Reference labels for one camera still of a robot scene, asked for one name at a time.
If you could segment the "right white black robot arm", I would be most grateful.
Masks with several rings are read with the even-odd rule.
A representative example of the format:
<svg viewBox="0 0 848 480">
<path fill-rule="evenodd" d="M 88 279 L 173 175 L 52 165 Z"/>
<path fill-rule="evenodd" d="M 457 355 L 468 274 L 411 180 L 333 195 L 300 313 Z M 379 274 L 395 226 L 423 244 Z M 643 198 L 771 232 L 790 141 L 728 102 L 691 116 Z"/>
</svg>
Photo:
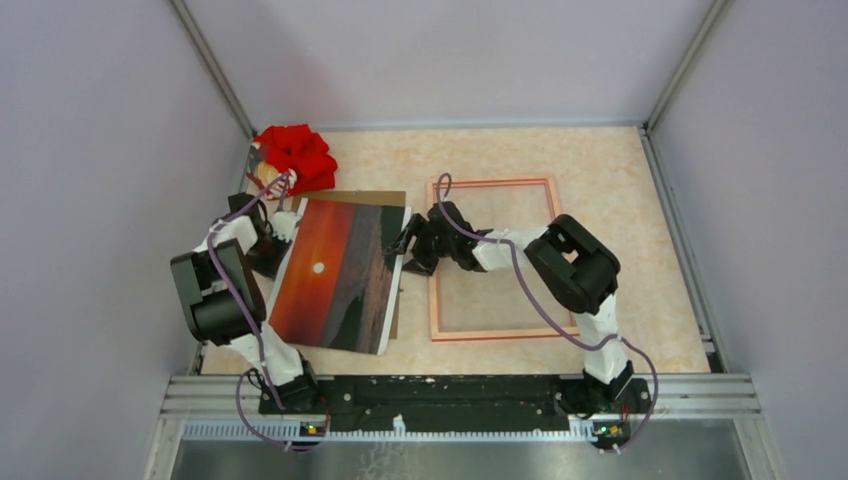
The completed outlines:
<svg viewBox="0 0 848 480">
<path fill-rule="evenodd" d="M 521 231 L 476 230 L 454 203 L 445 201 L 424 215 L 413 215 L 383 252 L 409 254 L 404 271 L 424 276 L 433 275 L 444 258 L 470 272 L 512 271 L 536 312 L 584 352 L 581 381 L 563 392 L 559 401 L 566 412 L 588 419 L 601 412 L 626 416 L 653 410 L 655 399 L 648 387 L 633 384 L 634 367 L 627 353 L 635 347 L 621 336 L 618 326 L 620 263 L 575 218 L 559 215 L 546 226 Z M 576 334 L 565 332 L 545 312 L 529 289 L 530 272 L 573 315 Z"/>
</svg>

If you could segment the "red wooden picture frame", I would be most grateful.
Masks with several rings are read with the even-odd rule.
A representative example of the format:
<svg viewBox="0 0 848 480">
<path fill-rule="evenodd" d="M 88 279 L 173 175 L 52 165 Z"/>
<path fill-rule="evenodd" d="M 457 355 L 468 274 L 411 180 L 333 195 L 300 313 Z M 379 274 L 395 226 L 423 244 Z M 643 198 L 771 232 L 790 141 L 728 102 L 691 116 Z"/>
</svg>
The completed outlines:
<svg viewBox="0 0 848 480">
<path fill-rule="evenodd" d="M 427 201 L 434 203 L 437 193 L 453 202 L 475 230 L 545 227 L 560 214 L 551 176 L 458 179 L 449 189 L 431 182 Z M 473 273 L 443 259 L 428 281 L 428 308 L 434 342 L 558 335 L 526 298 L 512 267 Z"/>
</svg>

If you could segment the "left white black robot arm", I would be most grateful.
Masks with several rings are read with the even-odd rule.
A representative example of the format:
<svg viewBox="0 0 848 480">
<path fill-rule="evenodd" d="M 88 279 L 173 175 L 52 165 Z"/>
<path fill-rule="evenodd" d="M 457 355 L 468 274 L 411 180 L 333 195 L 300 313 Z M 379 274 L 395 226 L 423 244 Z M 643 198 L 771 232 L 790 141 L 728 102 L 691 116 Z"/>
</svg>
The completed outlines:
<svg viewBox="0 0 848 480">
<path fill-rule="evenodd" d="M 229 197 L 201 243 L 169 266 L 190 334 L 239 354 L 267 396 L 266 410 L 308 413 L 321 393 L 314 370 L 270 325 L 256 277 L 276 275 L 293 244 L 298 216 L 268 212 L 256 196 Z"/>
</svg>

